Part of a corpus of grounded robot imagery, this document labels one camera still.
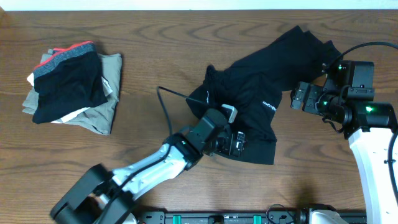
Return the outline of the black pants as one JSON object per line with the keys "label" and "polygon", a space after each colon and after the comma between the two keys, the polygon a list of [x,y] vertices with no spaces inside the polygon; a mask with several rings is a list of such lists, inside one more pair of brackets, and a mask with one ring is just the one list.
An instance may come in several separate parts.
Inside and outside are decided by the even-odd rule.
{"label": "black pants", "polygon": [[272,165],[277,138],[271,122],[283,92],[293,90],[299,82],[314,81],[321,76],[323,63],[339,55],[332,41],[322,42],[296,26],[225,70],[207,66],[203,83],[190,94],[187,104],[197,118],[209,107],[235,107],[238,112],[230,126],[231,134],[244,133],[243,151],[224,145],[216,154],[236,161]]}

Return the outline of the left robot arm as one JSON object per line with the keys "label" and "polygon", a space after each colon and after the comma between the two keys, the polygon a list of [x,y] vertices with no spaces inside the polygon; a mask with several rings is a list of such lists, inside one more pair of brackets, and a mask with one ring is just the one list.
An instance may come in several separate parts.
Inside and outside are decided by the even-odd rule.
{"label": "left robot arm", "polygon": [[139,162],[112,171],[102,164],[91,167],[54,205],[51,218],[55,223],[135,223],[136,200],[217,150],[218,138],[237,113],[230,105],[210,108],[187,134],[169,136],[158,151]]}

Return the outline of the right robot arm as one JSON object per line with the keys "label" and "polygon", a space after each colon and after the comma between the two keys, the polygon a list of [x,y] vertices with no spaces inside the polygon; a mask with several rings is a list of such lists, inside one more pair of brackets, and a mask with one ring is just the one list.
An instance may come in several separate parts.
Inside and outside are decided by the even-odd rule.
{"label": "right robot arm", "polygon": [[373,102],[373,89],[345,85],[325,88],[301,82],[291,108],[319,115],[349,142],[358,166],[367,223],[397,222],[397,118],[389,103]]}

